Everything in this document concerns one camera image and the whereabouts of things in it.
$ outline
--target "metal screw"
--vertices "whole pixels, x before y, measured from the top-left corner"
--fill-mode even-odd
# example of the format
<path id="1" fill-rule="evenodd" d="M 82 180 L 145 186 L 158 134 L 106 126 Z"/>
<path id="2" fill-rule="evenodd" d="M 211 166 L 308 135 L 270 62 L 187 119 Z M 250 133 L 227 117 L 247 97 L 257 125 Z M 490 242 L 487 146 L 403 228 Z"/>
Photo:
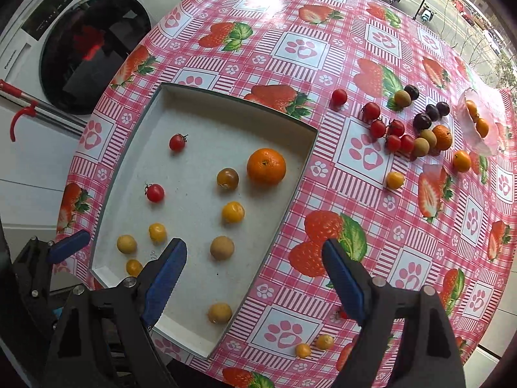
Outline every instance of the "metal screw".
<path id="1" fill-rule="evenodd" d="M 124 280 L 122 280 L 122 284 L 125 287 L 133 287 L 136 285 L 136 277 L 126 277 Z"/>
<path id="2" fill-rule="evenodd" d="M 80 295 L 82 292 L 84 292 L 84 286 L 83 285 L 77 285 L 72 289 L 72 293 L 74 295 Z"/>
<path id="3" fill-rule="evenodd" d="M 382 277 L 379 277 L 379 276 L 375 276 L 373 279 L 372 279 L 372 283 L 377 286 L 377 287 L 384 287 L 386 285 L 386 280 L 383 279 Z"/>
<path id="4" fill-rule="evenodd" d="M 436 293 L 436 290 L 434 290 L 434 287 L 425 285 L 423 287 L 423 291 L 426 295 L 433 296 Z"/>

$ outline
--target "red hook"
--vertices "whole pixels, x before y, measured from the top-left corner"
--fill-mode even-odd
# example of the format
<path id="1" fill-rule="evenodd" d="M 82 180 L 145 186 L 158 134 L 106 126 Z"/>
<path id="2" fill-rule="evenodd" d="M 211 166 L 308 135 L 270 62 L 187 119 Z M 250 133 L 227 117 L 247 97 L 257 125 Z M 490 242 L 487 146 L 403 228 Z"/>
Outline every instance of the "red hook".
<path id="1" fill-rule="evenodd" d="M 18 121 L 18 118 L 20 118 L 22 115 L 29 115 L 30 117 L 36 116 L 36 110 L 34 107 L 36 106 L 36 102 L 31 102 L 30 106 L 27 106 L 25 108 L 20 109 L 18 112 L 15 113 L 15 116 L 13 116 L 11 120 L 11 128 L 9 129 L 9 135 L 11 136 L 11 141 L 14 143 L 16 141 L 15 138 L 15 124 L 16 121 Z"/>

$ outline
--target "tablecloth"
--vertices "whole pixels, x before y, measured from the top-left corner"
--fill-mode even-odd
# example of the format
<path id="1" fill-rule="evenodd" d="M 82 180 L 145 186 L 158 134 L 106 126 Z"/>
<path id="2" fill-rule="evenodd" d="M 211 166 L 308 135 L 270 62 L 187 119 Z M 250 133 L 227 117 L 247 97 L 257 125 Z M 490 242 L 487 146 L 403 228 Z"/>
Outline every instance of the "tablecloth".
<path id="1" fill-rule="evenodd" d="M 234 376 L 240 372 L 260 386 L 330 386 L 340 353 L 360 328 L 340 315 L 326 274 L 304 267 L 303 250 L 312 252 L 318 226 L 334 220 L 356 237 L 355 247 L 343 246 L 371 275 L 397 287 L 427 284 L 446 293 L 462 358 L 469 357 L 501 299 L 515 246 L 517 161 L 505 91 L 487 87 L 437 35 L 379 0 L 184 0 L 128 57 L 97 104 L 73 157 L 58 238 L 79 229 L 95 233 L 121 151 L 161 82 L 262 103 L 317 127 L 319 135 L 271 254 L 213 357 L 198 359 L 154 333 L 158 349 L 218 379 L 234 368 Z M 420 98 L 396 113 L 389 98 L 405 84 L 416 85 Z M 453 150 L 464 148 L 453 115 L 453 147 L 415 161 L 387 154 L 361 121 L 363 105 L 375 101 L 384 121 L 399 119 L 414 133 L 416 112 L 447 101 L 454 113 L 468 87 L 492 111 L 500 150 L 492 158 L 474 157 L 465 174 L 451 166 Z M 329 106 L 336 88 L 348 93 L 340 110 Z M 390 170 L 404 174 L 401 189 L 385 189 Z M 438 192 L 435 217 L 423 217 L 419 193 L 426 188 Z M 87 247 L 56 270 L 94 286 L 89 261 Z M 396 322 L 374 386 L 389 378 L 401 331 Z M 331 335 L 333 348 L 314 348 L 319 334 Z M 313 347 L 303 360 L 294 353 L 300 342 Z M 227 381 L 235 383 L 228 372 Z"/>

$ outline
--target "street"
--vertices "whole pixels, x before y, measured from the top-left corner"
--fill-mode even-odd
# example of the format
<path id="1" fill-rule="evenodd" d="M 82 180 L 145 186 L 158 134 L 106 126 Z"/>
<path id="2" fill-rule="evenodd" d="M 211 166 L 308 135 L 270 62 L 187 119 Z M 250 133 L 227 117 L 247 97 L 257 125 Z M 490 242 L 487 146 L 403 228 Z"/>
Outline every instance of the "street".
<path id="1" fill-rule="evenodd" d="M 421 2 L 401 0 L 395 2 L 394 7 L 413 17 Z M 498 58 L 481 29 L 477 25 L 469 25 L 450 0 L 426 0 L 426 5 L 434 12 L 433 19 L 426 23 L 426 27 L 454 48 L 488 85 L 496 85 L 494 66 Z"/>

